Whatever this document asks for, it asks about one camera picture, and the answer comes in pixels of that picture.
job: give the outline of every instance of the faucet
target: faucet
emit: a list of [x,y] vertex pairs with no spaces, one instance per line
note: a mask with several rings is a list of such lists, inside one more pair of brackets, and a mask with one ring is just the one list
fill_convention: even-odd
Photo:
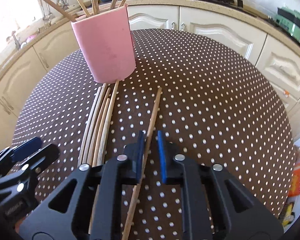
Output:
[[16,31],[13,31],[13,32],[11,33],[11,34],[12,34],[12,37],[13,37],[13,39],[14,39],[14,43],[15,43],[17,49],[21,49],[20,41],[16,38],[15,33],[16,33]]

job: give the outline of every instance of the metal screw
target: metal screw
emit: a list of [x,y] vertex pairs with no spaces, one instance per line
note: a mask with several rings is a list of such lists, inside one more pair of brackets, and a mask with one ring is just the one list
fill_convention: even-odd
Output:
[[79,167],[80,171],[86,171],[87,169],[89,169],[89,164],[87,163],[81,164]]
[[212,168],[214,171],[222,171],[222,165],[220,164],[214,164]]
[[27,163],[26,165],[23,165],[21,169],[22,169],[23,171],[25,171],[26,169],[28,169],[28,167],[29,167],[29,164]]
[[17,191],[18,192],[21,192],[22,190],[23,190],[23,187],[24,187],[25,185],[23,184],[23,183],[20,183],[19,185],[18,185],[18,187],[17,187]]
[[186,157],[183,154],[177,154],[174,158],[176,161],[183,161]]
[[120,154],[120,155],[117,156],[117,160],[118,160],[118,161],[123,162],[123,161],[125,161],[126,159],[128,159],[128,156],[125,155],[125,154]]
[[37,167],[34,171],[35,171],[35,173],[39,174],[41,172],[41,168]]

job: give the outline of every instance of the granite countertop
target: granite countertop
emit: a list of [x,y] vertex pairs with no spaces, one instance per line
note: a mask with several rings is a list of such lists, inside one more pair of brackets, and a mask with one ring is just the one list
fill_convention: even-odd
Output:
[[[286,45],[289,49],[291,49],[295,54],[300,57],[300,47],[296,44],[291,38],[289,38],[285,33],[279,31],[278,29],[274,28],[271,24],[266,22],[261,17],[254,17],[247,13],[238,11],[236,9],[232,9],[223,5],[200,1],[200,0],[127,0],[126,4],[129,6],[133,5],[175,5],[175,6],[185,6],[185,7],[192,7],[198,8],[208,11],[213,11],[215,13],[220,13],[242,22],[245,22],[249,25],[252,25],[265,33],[271,35],[272,37],[279,40],[281,43]],[[107,11],[110,6],[110,3],[100,4],[100,11],[104,12]],[[78,17],[78,19],[83,19],[86,16],[82,15],[83,12],[76,12],[74,15]],[[45,30],[44,32],[40,33],[37,37],[31,40],[26,46],[22,49],[18,50],[4,65],[0,67],[0,79],[4,75],[4,73],[20,58],[20,56],[26,52],[31,46],[41,40],[45,35],[52,32],[56,28],[60,27],[61,25],[67,23],[69,20],[63,18],[62,20],[58,21],[57,23],[53,24],[50,28]]]

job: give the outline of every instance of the pink cup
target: pink cup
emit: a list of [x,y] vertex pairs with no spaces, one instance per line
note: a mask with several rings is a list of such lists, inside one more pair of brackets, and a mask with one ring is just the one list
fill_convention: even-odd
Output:
[[94,80],[114,83],[136,68],[127,6],[71,23]]

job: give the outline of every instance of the brown tablecloth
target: brown tablecloth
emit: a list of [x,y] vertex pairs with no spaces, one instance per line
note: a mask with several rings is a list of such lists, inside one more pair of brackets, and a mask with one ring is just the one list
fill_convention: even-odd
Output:
[[[285,108],[266,78],[239,54],[204,36],[161,29],[132,34],[137,68],[119,83],[106,158],[122,153],[139,130],[147,130],[162,87],[156,129],[198,163],[221,163],[278,216],[295,158]],[[98,86],[78,50],[56,65],[27,100],[13,145],[39,136],[61,152],[39,177],[38,200],[76,168]],[[153,138],[130,239],[182,238],[180,188],[160,181]],[[132,187],[123,187],[123,226],[131,192]]]

